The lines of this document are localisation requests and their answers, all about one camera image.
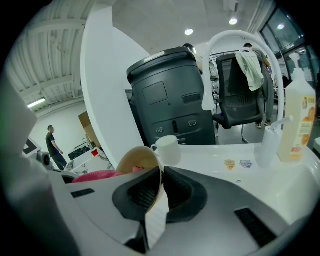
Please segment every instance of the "white towel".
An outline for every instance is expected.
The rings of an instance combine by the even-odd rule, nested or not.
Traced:
[[[254,52],[237,52],[236,60],[245,74],[249,89],[253,92],[258,90],[265,82],[264,75],[261,72],[260,63]]]
[[[161,185],[157,200],[145,215],[145,231],[149,248],[152,249],[166,230],[169,200],[164,185]]]

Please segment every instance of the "white pillar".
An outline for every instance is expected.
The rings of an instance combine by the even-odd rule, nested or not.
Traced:
[[[116,51],[119,47],[115,47],[113,29],[112,8],[95,3],[84,29],[80,69],[91,124],[105,154],[117,168],[121,158],[132,148],[143,146],[143,142],[124,90],[123,69],[128,66],[122,64],[126,58]],[[141,48],[127,37],[130,43]]]

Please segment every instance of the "soap bottle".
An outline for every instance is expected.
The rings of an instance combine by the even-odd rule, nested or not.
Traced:
[[[316,91],[308,84],[305,74],[299,68],[298,53],[289,57],[295,64],[293,82],[285,89],[285,117],[293,116],[293,122],[283,127],[283,135],[278,149],[282,162],[297,162],[302,158],[307,146],[316,112]]]

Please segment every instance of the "jeans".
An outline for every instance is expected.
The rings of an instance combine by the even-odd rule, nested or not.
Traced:
[[[53,155],[52,159],[61,171],[63,171],[65,169],[67,162],[61,154]]]

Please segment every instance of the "bottle label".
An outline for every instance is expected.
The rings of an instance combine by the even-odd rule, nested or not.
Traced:
[[[295,136],[295,141],[290,152],[291,159],[300,159],[302,157],[302,150],[308,144],[310,134],[312,131],[314,118],[316,98],[313,96],[303,96],[301,103],[301,119],[299,129]]]

